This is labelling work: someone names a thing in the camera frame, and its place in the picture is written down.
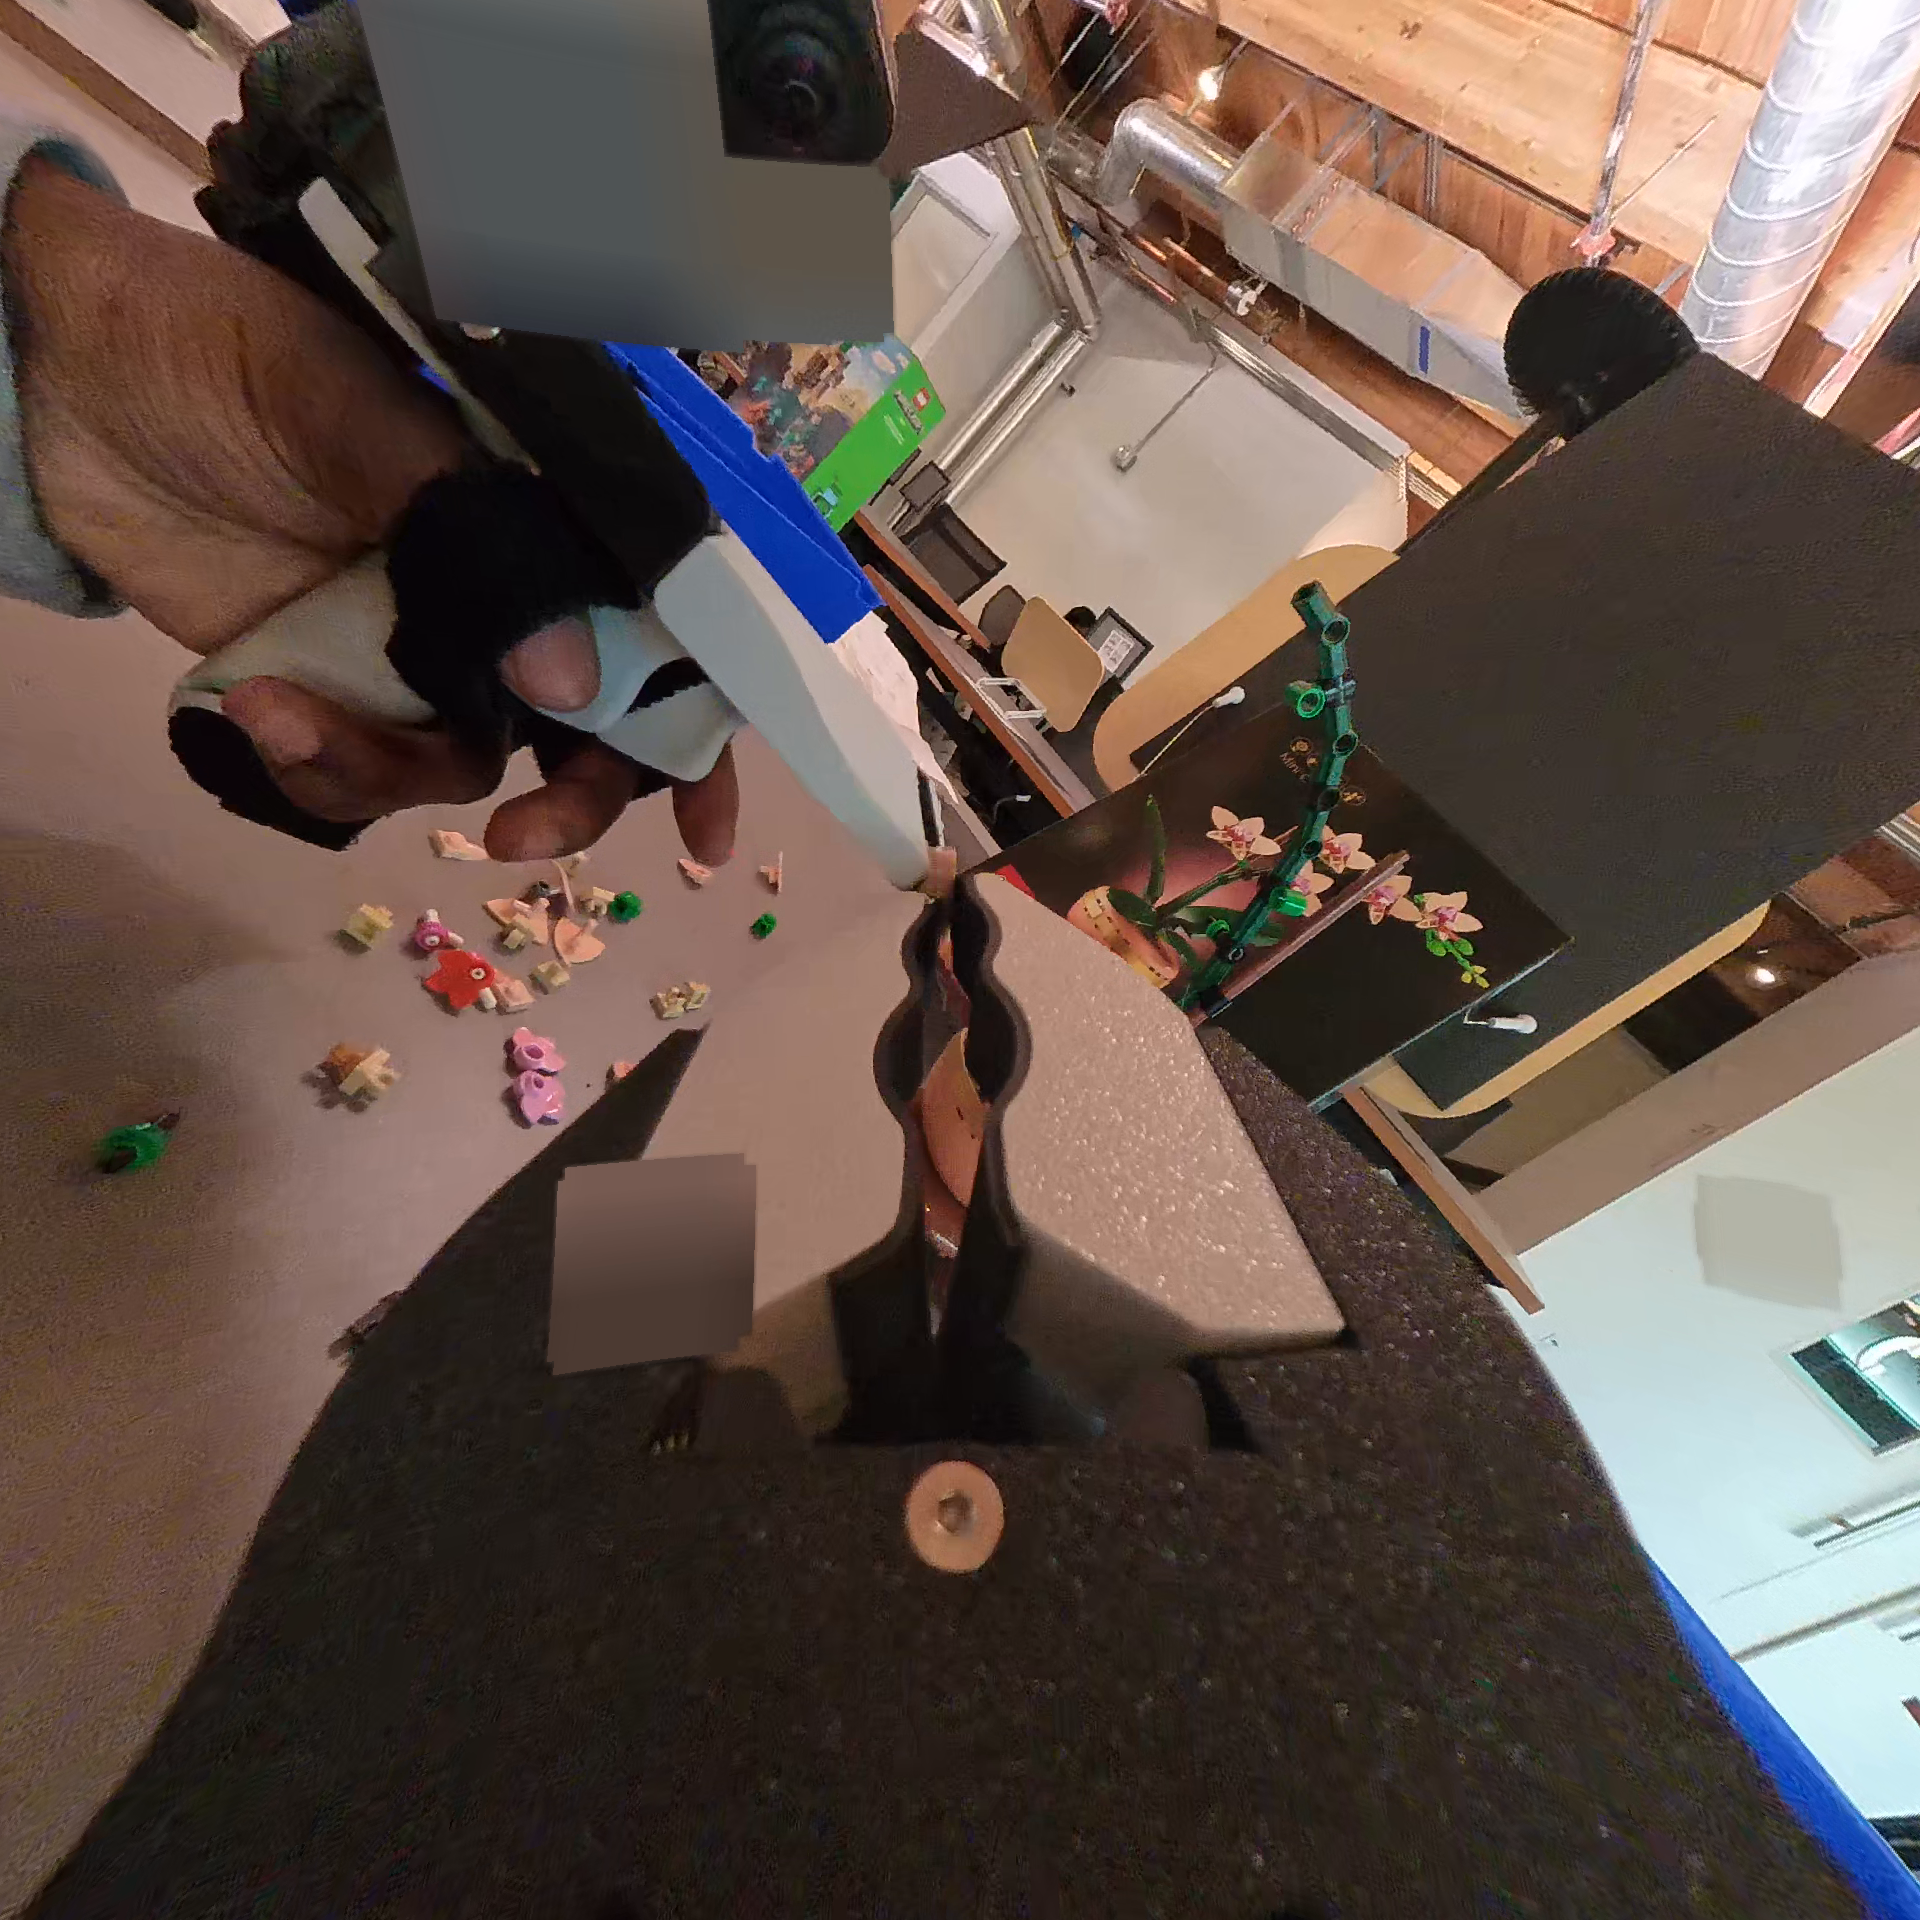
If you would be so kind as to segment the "toy brick pieces pile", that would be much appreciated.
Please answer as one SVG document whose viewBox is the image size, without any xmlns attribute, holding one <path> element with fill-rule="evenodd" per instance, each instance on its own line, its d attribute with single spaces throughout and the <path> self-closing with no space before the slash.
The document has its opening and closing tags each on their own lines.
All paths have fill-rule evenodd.
<svg viewBox="0 0 1920 1920">
<path fill-rule="evenodd" d="M 499 1102 L 530 1135 L 559 1130 L 569 1118 L 569 1049 L 536 1027 L 584 970 L 609 955 L 609 929 L 644 919 L 647 900 L 634 888 L 605 888 L 585 870 L 589 856 L 560 856 L 552 878 L 529 878 L 515 895 L 483 900 L 488 939 L 472 944 L 437 908 L 426 908 L 402 932 L 397 952 L 416 964 L 418 990 L 447 1017 L 508 1022 L 496 1047 Z M 362 903 L 340 927 L 343 947 L 371 954 L 395 929 L 395 914 Z M 644 998 L 644 1016 L 660 1024 L 703 1020 L 714 1009 L 714 983 L 691 972 L 664 977 Z M 402 1068 L 392 1047 L 335 1043 L 313 1065 L 312 1084 L 351 1111 L 364 1114 L 395 1091 Z"/>
</svg>

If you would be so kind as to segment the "toy brick potted plant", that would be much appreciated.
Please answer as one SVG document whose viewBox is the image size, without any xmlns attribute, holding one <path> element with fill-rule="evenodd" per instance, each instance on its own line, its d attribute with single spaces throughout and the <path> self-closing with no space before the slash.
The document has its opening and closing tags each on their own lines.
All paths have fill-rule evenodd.
<svg viewBox="0 0 1920 1920">
<path fill-rule="evenodd" d="M 1303 903 L 1287 905 L 1287 899 L 1296 892 L 1295 883 L 1303 870 L 1317 860 L 1328 817 L 1341 792 L 1341 778 L 1349 760 L 1359 750 L 1359 731 L 1353 729 L 1355 681 L 1349 662 L 1353 624 L 1339 610 L 1328 590 L 1317 582 L 1298 587 L 1289 603 L 1301 618 L 1303 631 L 1317 647 L 1317 668 L 1315 680 L 1296 680 L 1287 688 L 1287 696 L 1298 721 L 1319 721 L 1323 726 L 1323 756 L 1319 774 L 1307 786 L 1303 819 L 1291 830 L 1289 839 L 1280 841 L 1280 850 L 1275 856 L 1260 856 L 1253 850 L 1250 841 L 1248 850 L 1234 852 L 1232 873 L 1213 875 L 1207 888 L 1200 888 L 1180 900 L 1180 913 L 1185 913 L 1188 903 L 1199 903 L 1217 892 L 1223 880 L 1229 880 L 1241 872 L 1250 873 L 1261 858 L 1268 858 L 1265 880 L 1240 918 L 1213 918 L 1203 927 L 1203 936 L 1211 943 L 1207 962 L 1203 964 L 1193 961 L 1188 950 L 1183 947 L 1183 954 L 1187 954 L 1188 961 L 1187 979 L 1185 983 L 1176 979 L 1168 994 L 1196 1028 L 1228 1009 L 1232 999 L 1228 983 L 1250 950 L 1272 947 L 1266 958 L 1279 964 L 1280 950 L 1284 947 L 1284 939 L 1291 939 L 1291 936 L 1275 936 L 1268 943 L 1266 936 L 1272 931 L 1272 921 L 1275 918 L 1303 919 L 1307 914 Z M 951 1202 L 946 1215 L 954 1215 L 954 1219 L 938 1219 L 940 1210 L 933 1204 L 938 1198 Z M 964 1233 L 968 1208 L 946 1192 L 940 1178 L 936 1178 L 927 1188 L 924 1223 L 929 1246 L 936 1258 L 951 1262 L 957 1254 L 957 1238 Z"/>
</svg>

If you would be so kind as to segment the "black orchid print box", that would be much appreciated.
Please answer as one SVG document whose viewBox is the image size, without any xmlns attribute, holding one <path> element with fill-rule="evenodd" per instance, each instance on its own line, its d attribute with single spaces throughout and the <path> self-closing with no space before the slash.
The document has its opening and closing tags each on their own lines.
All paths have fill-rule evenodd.
<svg viewBox="0 0 1920 1920">
<path fill-rule="evenodd" d="M 1016 844 L 991 872 L 1090 927 L 1180 998 L 1306 820 L 1327 721 L 1213 714 L 1141 780 Z M 1335 1097 L 1525 982 L 1568 936 L 1441 811 L 1359 748 L 1319 852 L 1217 1027 L 1306 1099 Z"/>
</svg>

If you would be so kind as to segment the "person's left forearm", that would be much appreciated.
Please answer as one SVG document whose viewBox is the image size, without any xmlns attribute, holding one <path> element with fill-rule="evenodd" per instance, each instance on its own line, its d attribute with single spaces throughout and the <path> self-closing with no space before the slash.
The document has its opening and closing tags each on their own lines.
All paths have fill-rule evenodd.
<svg viewBox="0 0 1920 1920">
<path fill-rule="evenodd" d="M 53 168 L 128 207 L 128 194 L 103 158 L 61 128 L 3 116 L 3 210 L 10 212 L 20 169 L 41 158 Z M 13 350 L 11 276 L 3 272 L 3 595 L 61 618 L 116 618 L 123 603 L 50 532 L 27 462 L 20 390 Z"/>
</svg>

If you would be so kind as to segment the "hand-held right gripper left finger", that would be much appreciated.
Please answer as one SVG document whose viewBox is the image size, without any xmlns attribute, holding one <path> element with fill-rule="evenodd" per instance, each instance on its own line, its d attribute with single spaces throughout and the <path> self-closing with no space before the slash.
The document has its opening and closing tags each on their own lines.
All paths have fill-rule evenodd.
<svg viewBox="0 0 1920 1920">
<path fill-rule="evenodd" d="M 890 895 L 665 1036 L 585 1111 L 588 1346 L 832 1346 L 905 1223 L 938 908 Z"/>
</svg>

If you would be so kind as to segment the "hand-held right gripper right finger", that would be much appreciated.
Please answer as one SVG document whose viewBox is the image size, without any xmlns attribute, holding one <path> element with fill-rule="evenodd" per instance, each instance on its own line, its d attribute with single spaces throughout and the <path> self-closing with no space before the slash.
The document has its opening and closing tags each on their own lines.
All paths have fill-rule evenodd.
<svg viewBox="0 0 1920 1920">
<path fill-rule="evenodd" d="M 1341 1311 L 1200 1039 L 1011 880 L 951 897 L 938 1057 L 940 1353 L 983 1443 L 1240 1443 L 1225 1361 Z"/>
</svg>

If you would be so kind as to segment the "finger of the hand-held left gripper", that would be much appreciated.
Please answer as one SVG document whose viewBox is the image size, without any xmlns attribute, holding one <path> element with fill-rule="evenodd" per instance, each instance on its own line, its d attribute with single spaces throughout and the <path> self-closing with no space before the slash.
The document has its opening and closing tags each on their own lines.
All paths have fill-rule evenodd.
<svg viewBox="0 0 1920 1920">
<path fill-rule="evenodd" d="M 883 875 L 917 895 L 931 873 L 921 769 L 754 554 L 731 531 L 711 532 L 660 578 L 655 608 Z"/>
</svg>

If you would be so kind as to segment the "blue plastic bin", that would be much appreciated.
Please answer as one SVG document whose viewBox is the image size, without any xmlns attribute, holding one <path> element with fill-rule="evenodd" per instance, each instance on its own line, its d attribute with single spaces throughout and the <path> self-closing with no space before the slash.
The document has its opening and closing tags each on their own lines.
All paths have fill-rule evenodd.
<svg viewBox="0 0 1920 1920">
<path fill-rule="evenodd" d="M 1867 1918 L 1917 1916 L 1917 1816 L 1867 1817 L 1776 1713 L 1669 1576 L 1648 1561 L 1704 1687 L 1770 1776 L 1799 1827 L 1852 1884 Z"/>
<path fill-rule="evenodd" d="M 697 370 L 665 347 L 612 343 L 609 353 L 703 480 L 721 522 L 826 643 L 845 638 L 880 610 L 865 570 L 801 483 L 776 457 L 756 450 L 749 425 Z"/>
</svg>

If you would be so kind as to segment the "green toy set box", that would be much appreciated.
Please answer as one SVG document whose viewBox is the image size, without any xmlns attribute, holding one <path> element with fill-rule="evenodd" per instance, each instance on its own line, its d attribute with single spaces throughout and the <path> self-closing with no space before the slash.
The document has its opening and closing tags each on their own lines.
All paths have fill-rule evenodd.
<svg viewBox="0 0 1920 1920">
<path fill-rule="evenodd" d="M 835 532 L 912 464 L 946 414 L 921 359 L 895 335 L 749 343 L 697 353 L 693 367 Z"/>
</svg>

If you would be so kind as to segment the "round silver air duct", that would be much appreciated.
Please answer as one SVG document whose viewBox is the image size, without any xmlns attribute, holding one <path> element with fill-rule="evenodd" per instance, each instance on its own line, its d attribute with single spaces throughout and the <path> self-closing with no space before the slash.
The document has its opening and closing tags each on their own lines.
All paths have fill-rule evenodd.
<svg viewBox="0 0 1920 1920">
<path fill-rule="evenodd" d="M 1916 2 L 1796 2 L 1680 318 L 1764 378 L 1916 98 Z"/>
</svg>

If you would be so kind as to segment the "white plastic bag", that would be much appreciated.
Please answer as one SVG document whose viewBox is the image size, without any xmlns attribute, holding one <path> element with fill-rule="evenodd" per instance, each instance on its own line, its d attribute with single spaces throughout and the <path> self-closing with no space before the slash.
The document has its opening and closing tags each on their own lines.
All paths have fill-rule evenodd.
<svg viewBox="0 0 1920 1920">
<path fill-rule="evenodd" d="M 888 631 L 880 616 L 866 614 L 836 640 L 828 643 L 828 657 L 843 665 L 843 670 L 866 690 L 888 722 L 900 735 L 903 746 L 933 790 L 946 800 L 957 800 L 957 793 L 946 778 L 946 769 L 938 761 L 933 748 L 924 739 L 920 686 L 911 670 L 911 662 L 905 662 L 896 650 L 895 635 Z"/>
</svg>

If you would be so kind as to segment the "black office chair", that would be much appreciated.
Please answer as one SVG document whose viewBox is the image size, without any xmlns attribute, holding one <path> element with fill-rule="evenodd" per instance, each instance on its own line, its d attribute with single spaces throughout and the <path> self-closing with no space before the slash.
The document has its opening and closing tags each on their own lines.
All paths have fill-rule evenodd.
<svg viewBox="0 0 1920 1920">
<path fill-rule="evenodd" d="M 968 603 L 1003 575 L 1003 559 L 954 508 L 951 491 L 946 468 L 936 462 L 914 466 L 898 484 L 895 536 L 936 585 L 955 603 Z"/>
</svg>

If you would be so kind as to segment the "black round stand knob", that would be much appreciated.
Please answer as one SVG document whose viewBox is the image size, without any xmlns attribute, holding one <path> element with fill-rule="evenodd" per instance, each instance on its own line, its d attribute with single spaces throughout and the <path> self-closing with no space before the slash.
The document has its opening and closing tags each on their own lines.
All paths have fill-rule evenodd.
<svg viewBox="0 0 1920 1920">
<path fill-rule="evenodd" d="M 1522 433 L 1403 547 L 1426 540 L 1697 355 L 1691 327 L 1625 274 L 1580 267 L 1538 281 L 1504 330 L 1504 378 L 1527 419 Z"/>
</svg>

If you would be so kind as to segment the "silver pipe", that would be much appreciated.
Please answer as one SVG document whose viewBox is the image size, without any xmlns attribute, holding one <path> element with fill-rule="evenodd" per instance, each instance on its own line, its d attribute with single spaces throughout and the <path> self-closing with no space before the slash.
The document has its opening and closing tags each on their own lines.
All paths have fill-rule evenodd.
<svg viewBox="0 0 1920 1920">
<path fill-rule="evenodd" d="M 1088 264 L 1029 132 L 924 166 L 895 208 L 896 337 L 945 424 L 927 452 L 970 491 L 1100 332 Z"/>
</svg>

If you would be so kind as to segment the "tan chair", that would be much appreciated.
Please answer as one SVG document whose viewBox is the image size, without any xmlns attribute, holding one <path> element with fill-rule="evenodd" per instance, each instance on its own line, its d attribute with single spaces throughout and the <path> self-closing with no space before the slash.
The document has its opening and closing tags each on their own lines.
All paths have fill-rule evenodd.
<svg viewBox="0 0 1920 1920">
<path fill-rule="evenodd" d="M 1045 599 L 1024 602 L 999 652 L 999 690 L 1012 718 L 1067 735 L 1084 722 L 1106 676 L 1088 635 Z"/>
</svg>

